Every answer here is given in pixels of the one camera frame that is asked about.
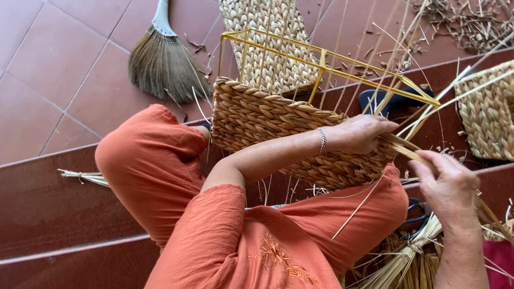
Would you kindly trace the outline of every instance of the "woman's left hand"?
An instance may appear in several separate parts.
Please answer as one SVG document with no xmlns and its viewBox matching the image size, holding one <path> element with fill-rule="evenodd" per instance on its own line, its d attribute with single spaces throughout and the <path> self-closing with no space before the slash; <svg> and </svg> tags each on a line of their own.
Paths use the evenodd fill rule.
<svg viewBox="0 0 514 289">
<path fill-rule="evenodd" d="M 367 154 L 378 145 L 378 135 L 391 132 L 398 124 L 382 116 L 358 115 L 333 127 L 323 127 L 325 151 Z"/>
</svg>

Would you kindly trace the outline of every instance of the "embroidered pattern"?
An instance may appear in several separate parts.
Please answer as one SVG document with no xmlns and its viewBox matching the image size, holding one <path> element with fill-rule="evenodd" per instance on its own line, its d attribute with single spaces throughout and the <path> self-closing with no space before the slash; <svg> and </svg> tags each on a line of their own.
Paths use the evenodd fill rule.
<svg viewBox="0 0 514 289">
<path fill-rule="evenodd" d="M 266 265 L 268 259 L 271 259 L 273 264 L 277 262 L 282 263 L 286 267 L 289 276 L 302 278 L 305 283 L 309 283 L 315 288 L 318 288 L 316 278 L 311 276 L 304 267 L 294 265 L 291 259 L 286 258 L 286 253 L 280 251 L 278 243 L 275 243 L 272 236 L 266 233 L 266 237 L 262 237 L 262 239 L 264 244 L 261 246 L 261 249 L 258 250 L 255 255 L 248 256 L 249 258 L 253 258 L 254 260 L 257 259 L 257 257 L 261 258 L 264 269 L 268 267 L 268 265 Z"/>
</svg>

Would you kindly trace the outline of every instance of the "orange pants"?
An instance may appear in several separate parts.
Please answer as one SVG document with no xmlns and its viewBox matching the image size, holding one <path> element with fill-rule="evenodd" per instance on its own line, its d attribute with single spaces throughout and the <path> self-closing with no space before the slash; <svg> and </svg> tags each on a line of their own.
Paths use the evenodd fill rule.
<svg viewBox="0 0 514 289">
<path fill-rule="evenodd" d="M 98 145 L 98 168 L 161 249 L 203 185 L 199 155 L 207 144 L 201 132 L 179 124 L 166 107 L 153 104 Z M 399 171 L 388 166 L 374 192 L 334 240 L 370 185 L 312 197 L 279 210 L 307 232 L 336 272 L 343 272 L 405 220 L 408 199 L 398 177 Z"/>
</svg>

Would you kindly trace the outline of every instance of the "red cloth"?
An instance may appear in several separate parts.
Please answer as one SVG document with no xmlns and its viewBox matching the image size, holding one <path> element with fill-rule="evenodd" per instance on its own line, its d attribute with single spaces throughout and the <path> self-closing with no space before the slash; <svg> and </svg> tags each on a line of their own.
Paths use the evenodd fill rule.
<svg viewBox="0 0 514 289">
<path fill-rule="evenodd" d="M 392 166 L 334 240 L 370 185 L 278 210 L 245 210 L 245 190 L 236 185 L 199 195 L 204 179 L 198 156 L 206 147 L 202 133 L 155 104 L 98 145 L 98 168 L 163 248 L 147 288 L 340 288 L 336 274 L 406 218 L 407 195 Z"/>
<path fill-rule="evenodd" d="M 486 259 L 485 264 L 487 266 L 501 271 L 498 268 L 500 267 L 511 276 L 514 276 L 514 245 L 509 241 L 484 241 L 484 256 L 494 263 L 492 264 Z M 514 280 L 492 269 L 487 268 L 487 277 L 489 278 L 490 289 L 514 288 Z"/>
</svg>

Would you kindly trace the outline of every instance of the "woven basket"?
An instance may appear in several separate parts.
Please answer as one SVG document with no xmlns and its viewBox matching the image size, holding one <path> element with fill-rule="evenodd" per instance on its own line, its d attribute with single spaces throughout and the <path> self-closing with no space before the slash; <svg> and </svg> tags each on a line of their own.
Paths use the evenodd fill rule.
<svg viewBox="0 0 514 289">
<path fill-rule="evenodd" d="M 295 0 L 221 0 L 219 6 L 227 31 L 239 32 L 253 27 L 309 43 Z M 247 18 L 250 20 L 249 27 L 247 27 Z M 248 39 L 306 61 L 316 61 L 314 53 L 307 54 L 307 48 L 293 45 L 287 39 L 277 40 L 256 34 L 254 31 L 249 33 Z M 241 71 L 245 44 L 231 42 Z M 250 87 L 257 87 L 260 82 L 261 91 L 287 96 L 295 93 L 297 89 L 298 92 L 311 90 L 318 73 L 318 69 L 310 65 L 249 45 L 243 77 L 240 81 Z"/>
<path fill-rule="evenodd" d="M 319 110 L 304 101 L 269 95 L 227 77 L 218 77 L 214 89 L 211 140 L 230 152 L 277 137 L 336 125 L 347 118 L 344 114 Z M 384 137 L 410 149 L 418 149 L 391 134 Z M 367 155 L 329 152 L 281 172 L 330 190 L 344 189 L 378 179 L 396 154 L 390 140 L 381 139 L 378 148 Z"/>
<path fill-rule="evenodd" d="M 459 96 L 514 69 L 514 61 L 470 75 L 455 85 Z M 514 77 L 512 75 L 458 102 L 471 152 L 478 158 L 514 161 Z"/>
</svg>

